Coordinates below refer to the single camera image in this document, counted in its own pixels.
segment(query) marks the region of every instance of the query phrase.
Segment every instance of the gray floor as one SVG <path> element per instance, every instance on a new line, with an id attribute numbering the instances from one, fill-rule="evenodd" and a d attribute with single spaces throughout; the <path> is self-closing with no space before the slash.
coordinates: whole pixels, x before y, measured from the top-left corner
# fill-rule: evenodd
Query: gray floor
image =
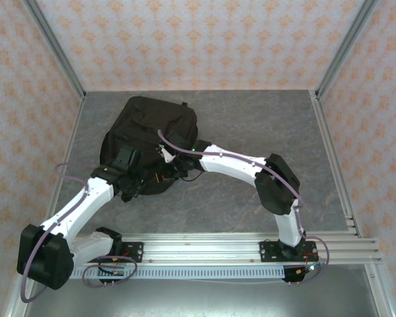
<path id="1" fill-rule="evenodd" d="M 378 316 L 363 265 L 331 265 L 322 278 L 299 287 L 276 280 L 243 282 L 133 279 L 89 289 L 71 280 L 29 304 L 25 316 Z"/>
<path id="2" fill-rule="evenodd" d="M 301 212 L 304 228 L 346 229 L 308 91 L 89 92 L 69 161 L 99 164 L 104 135 L 127 100 L 137 95 L 188 102 L 197 113 L 200 139 L 245 155 L 281 155 L 301 181 L 300 193 L 307 204 Z M 69 167 L 67 173 L 88 178 L 90 170 Z M 57 210 L 79 190 L 78 184 L 65 180 Z M 117 197 L 83 231 L 102 226 L 120 233 L 277 231 L 255 188 L 216 173 L 191 183 L 178 181 L 163 194 L 140 196 L 129 203 Z"/>

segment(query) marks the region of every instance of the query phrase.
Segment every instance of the wall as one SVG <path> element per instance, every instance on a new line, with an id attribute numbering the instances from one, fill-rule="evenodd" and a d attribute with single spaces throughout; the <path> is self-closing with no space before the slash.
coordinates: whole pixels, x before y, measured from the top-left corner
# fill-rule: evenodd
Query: wall
<path id="1" fill-rule="evenodd" d="M 20 232 L 50 205 L 79 99 L 21 0 L 0 0 L 0 316 Z"/>
<path id="2" fill-rule="evenodd" d="M 315 89 L 363 0 L 39 0 L 85 90 Z"/>
<path id="3" fill-rule="evenodd" d="M 396 0 L 380 0 L 323 107 L 364 234 L 379 237 L 396 296 Z"/>

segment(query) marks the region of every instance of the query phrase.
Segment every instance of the purple cable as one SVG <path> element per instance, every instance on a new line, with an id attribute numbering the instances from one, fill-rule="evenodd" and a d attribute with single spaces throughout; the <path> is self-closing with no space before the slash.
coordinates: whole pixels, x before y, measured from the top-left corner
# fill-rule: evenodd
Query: purple cable
<path id="1" fill-rule="evenodd" d="M 129 274 L 127 277 L 120 279 L 117 282 L 112 283 L 111 285 L 117 285 L 123 282 L 126 282 L 128 279 L 130 279 L 132 276 L 134 276 L 134 274 L 137 272 L 138 270 L 138 263 L 133 259 L 133 258 L 129 258 L 127 256 L 100 256 L 97 259 L 121 259 L 121 260 L 127 260 L 132 262 L 135 265 L 135 269 L 133 270 L 133 272 L 131 274 Z M 101 268 L 105 268 L 105 269 L 114 269 L 117 266 L 112 266 L 112 265 L 102 265 L 102 264 L 92 264 L 90 266 L 88 266 L 84 272 L 82 273 L 82 282 L 84 283 L 85 286 L 90 287 L 92 289 L 99 289 L 101 287 L 106 287 L 106 284 L 97 284 L 97 285 L 93 285 L 90 284 L 89 282 L 87 282 L 85 275 L 86 275 L 86 271 L 88 271 L 89 269 L 92 269 L 93 267 L 101 267 Z"/>
<path id="2" fill-rule="evenodd" d="M 179 152 L 183 152 L 183 153 L 186 153 L 186 154 L 192 154 L 192 155 L 209 155 L 209 156 L 216 156 L 216 157 L 220 156 L 219 152 L 198 152 L 198 151 L 189 151 L 189 150 L 182 149 L 180 147 L 175 146 L 174 144 L 171 144 L 171 142 L 169 142 L 169 140 L 167 140 L 164 137 L 163 132 L 161 130 L 158 130 L 157 134 L 161 138 L 161 140 L 163 140 L 163 142 L 165 142 L 171 148 L 173 148 L 173 149 L 175 149 L 175 150 L 177 150 Z M 271 168 L 269 168 L 269 167 L 267 167 L 267 166 L 265 166 L 265 165 L 263 165 L 261 163 L 255 162 L 253 160 L 249 160 L 248 158 L 241 157 L 240 155 L 235 155 L 235 154 L 232 154 L 232 153 L 223 153 L 222 155 L 224 157 L 231 157 L 231 158 L 236 159 L 236 160 L 241 160 L 242 162 L 246 162 L 246 163 L 249 163 L 249 164 L 254 164 L 254 165 L 256 165 L 258 167 L 261 167 L 262 169 L 266 170 L 268 173 L 272 174 L 275 178 L 277 178 L 283 185 L 285 185 L 288 190 L 290 190 L 290 192 L 293 194 L 293 196 L 295 196 L 296 199 L 301 203 L 301 206 L 305 205 L 304 200 L 298 194 L 298 192 L 285 179 L 283 179 L 283 177 L 281 177 L 279 174 L 277 174 Z M 301 221 L 300 221 L 300 218 L 299 218 L 298 208 L 295 208 L 294 212 L 295 212 L 296 223 L 298 225 L 298 232 L 299 232 L 300 236 L 302 238 L 304 238 L 304 239 L 309 238 L 309 239 L 318 240 L 324 245 L 325 251 L 327 253 L 327 257 L 326 257 L 326 261 L 325 261 L 325 267 L 327 267 L 327 265 L 329 264 L 329 261 L 330 261 L 330 251 L 329 251 L 329 248 L 327 247 L 327 244 L 321 238 L 319 238 L 317 236 L 305 236 L 302 233 L 302 231 L 300 230 L 300 228 L 302 228 L 302 226 L 301 226 Z M 308 279 L 307 281 L 300 282 L 300 284 L 313 281 L 315 278 L 319 277 L 324 271 L 325 271 L 325 269 L 322 269 L 322 271 L 320 271 L 320 273 L 318 275 Z"/>
<path id="3" fill-rule="evenodd" d="M 73 163 L 61 163 L 58 164 L 55 167 L 55 171 L 61 176 L 69 180 L 75 180 L 77 182 L 80 182 L 83 184 L 83 188 L 85 189 L 84 194 L 82 197 L 70 208 L 66 213 L 64 213 L 60 218 L 58 218 L 57 222 L 60 223 L 64 218 L 69 216 L 79 205 L 85 200 L 85 198 L 88 196 L 88 183 L 85 182 L 81 178 L 73 177 L 73 176 L 68 176 L 68 175 L 63 175 L 59 172 L 58 168 L 63 165 L 74 165 L 77 166 L 76 164 Z M 47 235 L 57 226 L 57 223 L 54 223 L 50 226 L 50 228 L 43 233 L 43 235 L 38 239 L 38 242 L 36 243 L 35 247 L 32 249 L 31 254 L 29 255 L 28 261 L 26 262 L 25 268 L 24 268 L 24 273 L 22 275 L 22 284 L 20 286 L 20 299 L 22 302 L 29 303 L 32 302 L 33 300 L 36 300 L 46 289 L 47 287 L 45 286 L 41 291 L 39 291 L 37 294 L 35 294 L 33 297 L 30 297 L 29 299 L 26 298 L 25 294 L 25 289 L 26 289 L 26 281 L 28 279 L 28 272 L 31 268 L 32 262 L 34 261 L 35 255 L 37 254 L 38 250 L 40 249 L 42 242 L 46 239 Z"/>

